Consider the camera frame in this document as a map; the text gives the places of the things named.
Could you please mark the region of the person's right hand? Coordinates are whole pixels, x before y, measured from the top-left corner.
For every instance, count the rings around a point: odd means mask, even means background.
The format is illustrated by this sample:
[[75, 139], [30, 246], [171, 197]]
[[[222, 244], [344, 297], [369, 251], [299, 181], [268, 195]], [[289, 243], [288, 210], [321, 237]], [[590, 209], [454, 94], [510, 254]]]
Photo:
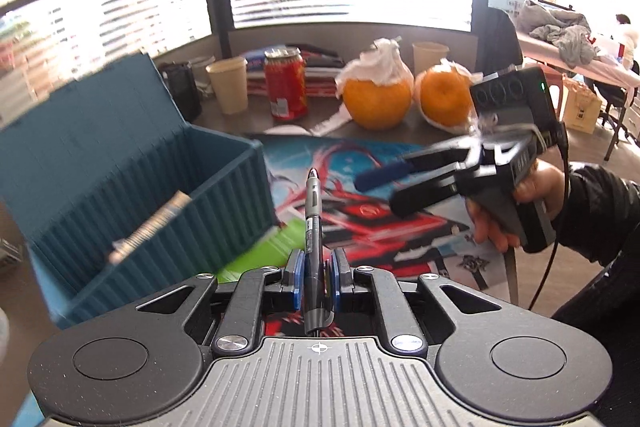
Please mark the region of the person's right hand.
[[[528, 176], [515, 187], [512, 196], [515, 202], [526, 204], [541, 199], [547, 215], [553, 220], [564, 206], [565, 174], [548, 162], [537, 160]], [[517, 235], [506, 231], [494, 216], [474, 199], [465, 201], [466, 210], [474, 223], [474, 241], [477, 244], [491, 241], [497, 251], [505, 253], [509, 248], [518, 248], [521, 241]]]

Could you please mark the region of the black-sleeved right forearm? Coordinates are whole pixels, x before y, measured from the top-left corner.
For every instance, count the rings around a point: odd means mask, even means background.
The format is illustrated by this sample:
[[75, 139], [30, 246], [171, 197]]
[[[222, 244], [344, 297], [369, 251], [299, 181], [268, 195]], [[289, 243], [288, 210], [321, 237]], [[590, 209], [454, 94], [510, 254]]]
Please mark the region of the black-sleeved right forearm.
[[601, 166], [570, 172], [560, 244], [603, 270], [552, 317], [602, 343], [613, 377], [597, 410], [607, 426], [639, 424], [639, 185]]

